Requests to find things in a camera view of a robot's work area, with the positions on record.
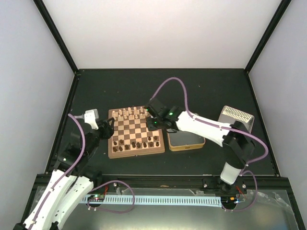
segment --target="white linear rail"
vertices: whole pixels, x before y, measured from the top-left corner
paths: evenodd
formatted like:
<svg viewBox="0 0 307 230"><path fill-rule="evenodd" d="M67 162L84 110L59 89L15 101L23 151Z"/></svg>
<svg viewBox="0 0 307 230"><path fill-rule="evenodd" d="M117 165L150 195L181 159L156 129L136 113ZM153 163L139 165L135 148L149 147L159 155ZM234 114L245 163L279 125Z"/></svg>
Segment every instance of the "white linear rail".
<svg viewBox="0 0 307 230"><path fill-rule="evenodd" d="M80 204L87 204L85 196ZM131 195L106 195L104 201L94 201L90 204L131 205ZM221 198L213 196L161 196L136 195L136 205L173 205L173 206L210 206L221 207Z"/></svg>

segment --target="white wall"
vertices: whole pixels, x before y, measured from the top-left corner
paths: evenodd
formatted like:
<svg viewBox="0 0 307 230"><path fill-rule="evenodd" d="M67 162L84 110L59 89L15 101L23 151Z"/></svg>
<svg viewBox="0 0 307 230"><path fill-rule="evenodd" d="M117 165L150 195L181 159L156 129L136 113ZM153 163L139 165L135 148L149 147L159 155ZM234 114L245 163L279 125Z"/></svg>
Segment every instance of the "white wall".
<svg viewBox="0 0 307 230"><path fill-rule="evenodd" d="M282 176L307 226L307 1L289 5L251 79Z"/></svg>
<svg viewBox="0 0 307 230"><path fill-rule="evenodd" d="M244 68L280 1L44 0L79 68Z"/></svg>
<svg viewBox="0 0 307 230"><path fill-rule="evenodd" d="M0 228L43 173L73 73L32 0L0 3Z"/></svg>

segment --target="black tabletop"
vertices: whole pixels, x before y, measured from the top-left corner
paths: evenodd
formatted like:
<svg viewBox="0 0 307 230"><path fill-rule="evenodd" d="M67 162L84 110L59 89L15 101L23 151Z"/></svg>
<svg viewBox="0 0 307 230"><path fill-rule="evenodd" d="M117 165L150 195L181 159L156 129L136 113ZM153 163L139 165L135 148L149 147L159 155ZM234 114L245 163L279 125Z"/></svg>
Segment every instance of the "black tabletop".
<svg viewBox="0 0 307 230"><path fill-rule="evenodd" d="M178 77L188 91L189 109L208 119L217 120L225 105L255 116L252 134L267 142L260 115L242 69L98 69L81 70L81 76L71 106L73 115L98 109L101 119L108 110L146 104L158 86L167 78ZM177 81L169 82L157 98L168 106L184 107L183 91ZM84 131L90 126L81 122ZM72 134L79 135L76 125L68 119L59 151ZM110 159L107 140L102 140L90 165L103 174L114 175L219 175L225 164L223 148L207 141L203 148L172 152L164 133L165 153ZM253 158L264 153L257 144ZM270 155L249 166L257 175L274 175Z"/></svg>

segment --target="wooden chessboard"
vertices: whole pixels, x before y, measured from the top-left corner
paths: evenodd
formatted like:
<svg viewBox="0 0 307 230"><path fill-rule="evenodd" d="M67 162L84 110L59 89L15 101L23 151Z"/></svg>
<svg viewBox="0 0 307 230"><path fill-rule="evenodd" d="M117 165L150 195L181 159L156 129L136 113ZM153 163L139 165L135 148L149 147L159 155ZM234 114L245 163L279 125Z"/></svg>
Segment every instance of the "wooden chessboard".
<svg viewBox="0 0 307 230"><path fill-rule="evenodd" d="M131 157L165 152L162 130L148 131L143 106L111 109L114 135L108 140L109 158Z"/></svg>

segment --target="black frame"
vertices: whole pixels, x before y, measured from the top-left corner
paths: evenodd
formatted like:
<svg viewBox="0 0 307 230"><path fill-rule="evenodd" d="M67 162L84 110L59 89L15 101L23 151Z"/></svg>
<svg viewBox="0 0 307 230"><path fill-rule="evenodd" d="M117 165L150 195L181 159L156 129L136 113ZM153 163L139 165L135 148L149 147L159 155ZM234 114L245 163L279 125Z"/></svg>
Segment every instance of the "black frame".
<svg viewBox="0 0 307 230"><path fill-rule="evenodd" d="M78 86L78 82L79 82L79 78L80 78L80 70L77 68L76 64L74 63L74 60L72 58L72 56L69 53L69 50L67 49L56 25L54 24L46 6L44 5L42 0L33 0L34 3L36 4L38 10L40 11L43 19L45 20L47 26L49 27L52 35L54 36L56 42L58 43L64 57L66 58L68 64L71 67L71 70L73 71L74 75L74 79L71 85L71 89L69 92L69 96L67 98L67 102L61 117L61 121L60 121L60 125L59 128L57 130L57 134L55 137L55 141L48 159L48 163L47 163L47 167L46 167L46 174L40 174L37 175L33 189L31 191L28 203L26 205L25 211L24 211L24 215L22 218L22 222L26 219L26 217L29 215L31 206L32 206L32 202L34 200L35 194L36 194L36 190L39 186L46 186L50 180L50 174L48 174L49 172L52 172L53 170L53 165L55 163L54 157L56 157L56 154L59 150L59 144L61 142L61 137L64 131L64 127L66 124L66 120L67 120L67 114L69 113L70 109L71 109L71 105L72 105L72 101L74 98L74 94L75 91L77 89ZM257 105L257 110L260 113L260 109L259 106L257 104L257 100L250 82L250 78L249 78L249 73L252 69L252 67L254 66L254 64L256 63L258 57L260 56L262 50L264 49L266 43L268 42L270 36L272 35L274 29L276 28L278 22L280 21L280 19L282 18L284 12L286 11L287 7L289 6L291 0L281 0L279 7L277 8L274 16L272 17L268 27L266 28L261 40L259 41L255 51L253 52L247 66L245 67L244 71L246 73L246 76L249 80L249 84L250 84L250 88L251 91L253 92L253 97L254 97L254 101L256 102ZM262 117L260 117L261 120L261 125L262 128L265 132L266 138L268 139L268 135L264 126L264 122ZM270 142L268 142L269 145L269 149L271 152L272 151L272 147ZM290 199L291 202L291 206L293 208L293 211L295 213L295 219L297 221L297 224L299 226L299 229L306 229L303 223L303 219L300 215L298 206L297 206L297 202L295 200L291 185L289 183L288 178L284 178L284 177L279 177L279 169L277 166L277 162L275 160L274 155L272 154L272 164L275 167L275 171L276 171L276 176L259 176L257 177L257 181L258 181L258 187L259 189L281 189L281 190L286 190L288 193L288 197ZM121 179L123 181L126 181L129 184L132 184L134 187L157 187L160 186L161 184L169 184L172 186L176 186L176 188L198 188L198 189L203 189L203 181L204 180L208 180L212 178L212 176L105 176L104 180L105 181L109 181L109 180L114 180L114 179ZM252 179L252 177L244 177L244 183L247 185L248 188L255 188L254 185L254 181Z"/></svg>

